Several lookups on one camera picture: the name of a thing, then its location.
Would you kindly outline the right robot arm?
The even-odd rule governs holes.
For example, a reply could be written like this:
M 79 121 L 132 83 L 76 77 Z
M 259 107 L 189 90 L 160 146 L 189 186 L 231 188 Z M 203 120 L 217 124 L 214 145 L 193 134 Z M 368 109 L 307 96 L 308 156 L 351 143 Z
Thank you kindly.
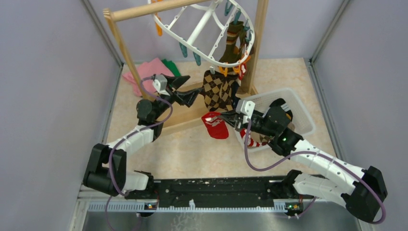
M 269 137 L 272 151 L 303 164 L 321 177 L 295 172 L 283 183 L 282 192 L 288 198 L 299 194 L 320 197 L 344 207 L 351 215 L 371 224 L 381 224 L 386 218 L 384 200 L 388 195 L 382 172 L 370 166 L 354 166 L 333 157 L 312 145 L 288 127 L 292 116 L 281 106 L 270 106 L 268 111 L 252 113 L 228 111 L 217 115 L 237 130 L 256 132 Z

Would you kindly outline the brown argyle sock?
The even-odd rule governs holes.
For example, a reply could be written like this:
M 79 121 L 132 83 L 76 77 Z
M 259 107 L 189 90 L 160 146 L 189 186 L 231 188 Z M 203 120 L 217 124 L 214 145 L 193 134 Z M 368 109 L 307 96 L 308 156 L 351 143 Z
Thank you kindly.
M 219 108 L 224 109 L 226 111 L 231 111 L 232 108 L 232 102 L 231 102 L 231 93 L 232 93 L 232 87 L 231 85 L 235 82 L 237 79 L 237 75 L 227 75 L 222 76 L 222 86 L 220 90 L 220 103 L 219 103 Z
M 222 74 L 219 72 L 211 73 L 210 70 L 205 71 L 203 78 L 202 95 L 206 108 L 212 112 L 222 107 L 225 103 L 221 98 L 221 90 L 223 86 Z

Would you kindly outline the white clothes clip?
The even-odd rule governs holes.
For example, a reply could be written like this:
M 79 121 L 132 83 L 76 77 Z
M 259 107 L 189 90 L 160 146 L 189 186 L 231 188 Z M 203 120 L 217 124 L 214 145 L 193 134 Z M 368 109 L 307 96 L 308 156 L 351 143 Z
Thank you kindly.
M 215 67 L 214 66 L 210 66 L 209 70 L 210 70 L 211 74 L 215 74 Z

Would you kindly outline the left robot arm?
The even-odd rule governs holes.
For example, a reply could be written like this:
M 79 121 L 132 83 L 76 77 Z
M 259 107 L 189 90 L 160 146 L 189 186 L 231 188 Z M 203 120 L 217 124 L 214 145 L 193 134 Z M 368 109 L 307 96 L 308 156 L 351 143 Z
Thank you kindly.
M 154 142 L 164 123 L 173 113 L 173 103 L 191 107 L 201 89 L 179 91 L 189 75 L 171 77 L 154 74 L 141 80 L 141 90 L 154 100 L 141 99 L 136 106 L 138 124 L 121 138 L 93 146 L 83 177 L 83 185 L 112 197 L 136 193 L 143 199 L 152 197 L 154 186 L 150 173 L 128 171 L 127 156 Z

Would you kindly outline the red white striped sock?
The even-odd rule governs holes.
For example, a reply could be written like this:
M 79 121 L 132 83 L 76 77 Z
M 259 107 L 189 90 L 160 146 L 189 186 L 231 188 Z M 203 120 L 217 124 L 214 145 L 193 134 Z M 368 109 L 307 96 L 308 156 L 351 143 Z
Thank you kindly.
M 261 135 L 256 132 L 248 132 L 247 129 L 242 129 L 240 132 L 240 136 L 242 138 L 242 141 L 245 141 L 245 137 L 248 136 L 248 141 L 247 141 L 247 147 L 248 148 L 257 148 L 257 147 L 262 147 L 267 145 L 268 143 L 268 138 L 266 138 L 264 135 Z

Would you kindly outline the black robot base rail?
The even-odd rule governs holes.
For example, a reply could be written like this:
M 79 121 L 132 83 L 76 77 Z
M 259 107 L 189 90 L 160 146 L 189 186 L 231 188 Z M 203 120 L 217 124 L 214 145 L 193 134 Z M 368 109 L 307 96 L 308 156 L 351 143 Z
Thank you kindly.
M 282 176 L 195 179 L 153 179 L 145 190 L 125 197 L 145 203 L 145 210 L 188 212 L 277 212 L 284 217 L 301 216 L 310 206 Z

